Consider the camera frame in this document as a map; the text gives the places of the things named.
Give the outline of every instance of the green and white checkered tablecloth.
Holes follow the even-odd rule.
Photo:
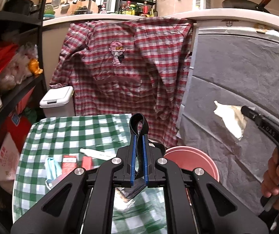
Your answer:
[[[32,125],[18,164],[13,192],[15,222],[47,192],[44,162],[53,157],[60,164],[63,155],[77,156],[80,148],[116,153],[129,145],[131,114],[46,118]],[[104,161],[93,159],[95,167]],[[167,233],[163,191],[145,188],[125,209],[115,198],[112,233]]]

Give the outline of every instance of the plaid shirt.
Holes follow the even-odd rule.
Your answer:
[[[73,23],[51,88],[73,86],[77,116],[141,112],[149,137],[173,147],[191,38],[187,19]]]

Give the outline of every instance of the white trash can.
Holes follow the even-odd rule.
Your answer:
[[[43,108],[45,117],[75,116],[73,92],[72,86],[50,89],[40,101],[40,107]]]

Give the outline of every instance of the kitchen countertop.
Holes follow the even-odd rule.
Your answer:
[[[260,11],[243,10],[243,9],[206,9],[206,10],[196,10],[196,11],[186,11],[182,13],[177,13],[169,15],[166,17],[175,18],[189,18],[195,21],[203,20],[239,20],[248,21],[253,23],[259,23],[272,27],[273,29],[279,31],[279,16],[264,13]],[[84,14],[84,15],[71,15],[59,18],[54,18],[46,20],[43,22],[43,26],[53,26],[56,24],[75,22],[82,20],[134,20],[142,18],[140,16],[133,15],[122,15],[122,14]]]

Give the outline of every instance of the embroidered patch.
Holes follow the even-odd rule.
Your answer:
[[[112,63],[116,66],[120,66],[122,59],[124,58],[123,52],[125,51],[125,48],[123,48],[122,43],[118,41],[113,41],[110,44],[109,51],[114,56]]]

